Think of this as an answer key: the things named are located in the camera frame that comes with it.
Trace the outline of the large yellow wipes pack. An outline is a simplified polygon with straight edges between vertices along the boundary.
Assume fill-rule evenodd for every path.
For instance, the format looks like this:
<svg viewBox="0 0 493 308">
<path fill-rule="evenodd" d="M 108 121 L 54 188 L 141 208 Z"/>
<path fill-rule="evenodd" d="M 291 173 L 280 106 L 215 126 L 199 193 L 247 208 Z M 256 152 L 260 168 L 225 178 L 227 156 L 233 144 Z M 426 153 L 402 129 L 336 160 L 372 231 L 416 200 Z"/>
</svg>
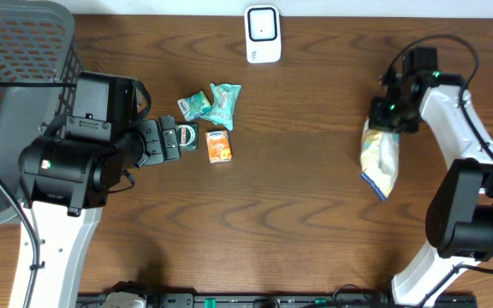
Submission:
<svg viewBox="0 0 493 308">
<path fill-rule="evenodd" d="M 399 174 L 400 135 L 369 128 L 366 120 L 360 143 L 360 176 L 385 201 Z"/>
</svg>

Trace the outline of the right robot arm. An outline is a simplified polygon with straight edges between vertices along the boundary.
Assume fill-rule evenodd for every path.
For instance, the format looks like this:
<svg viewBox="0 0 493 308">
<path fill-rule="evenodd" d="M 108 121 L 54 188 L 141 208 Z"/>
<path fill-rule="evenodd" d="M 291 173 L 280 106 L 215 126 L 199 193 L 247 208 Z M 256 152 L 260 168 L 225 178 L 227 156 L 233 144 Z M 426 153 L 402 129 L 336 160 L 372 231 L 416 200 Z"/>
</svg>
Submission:
<svg viewBox="0 0 493 308">
<path fill-rule="evenodd" d="M 426 123 L 443 154 L 447 173 L 425 217 L 426 242 L 390 287 L 396 307 L 433 307 L 468 270 L 493 258 L 493 140 L 472 105 L 468 82 L 440 71 L 437 49 L 407 47 L 402 71 L 390 66 L 382 97 L 371 101 L 368 127 L 416 133 Z"/>
</svg>

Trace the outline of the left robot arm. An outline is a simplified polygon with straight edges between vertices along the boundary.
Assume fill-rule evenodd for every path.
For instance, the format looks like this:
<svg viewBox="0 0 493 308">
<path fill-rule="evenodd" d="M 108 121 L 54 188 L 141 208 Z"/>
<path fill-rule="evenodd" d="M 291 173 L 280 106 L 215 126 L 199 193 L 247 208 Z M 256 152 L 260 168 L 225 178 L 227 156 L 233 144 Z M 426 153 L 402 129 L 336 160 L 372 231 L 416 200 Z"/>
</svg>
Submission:
<svg viewBox="0 0 493 308">
<path fill-rule="evenodd" d="M 71 113 L 53 119 L 19 156 L 21 248 L 9 304 L 73 307 L 88 246 L 130 169 L 180 158 L 175 119 L 148 119 L 137 79 L 80 73 Z"/>
</svg>

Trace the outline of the teal wet wipes pack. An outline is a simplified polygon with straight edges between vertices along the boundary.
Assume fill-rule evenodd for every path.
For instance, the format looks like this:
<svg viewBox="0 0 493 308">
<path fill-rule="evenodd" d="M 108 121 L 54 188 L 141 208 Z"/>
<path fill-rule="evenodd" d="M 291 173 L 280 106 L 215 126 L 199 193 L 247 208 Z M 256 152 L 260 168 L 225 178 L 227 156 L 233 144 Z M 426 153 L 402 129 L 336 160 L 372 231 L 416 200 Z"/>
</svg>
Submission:
<svg viewBox="0 0 493 308">
<path fill-rule="evenodd" d="M 235 106 L 241 92 L 241 85 L 211 83 L 211 91 L 214 103 L 211 110 L 202 115 L 202 118 L 215 125 L 224 125 L 229 131 L 233 130 Z"/>
</svg>

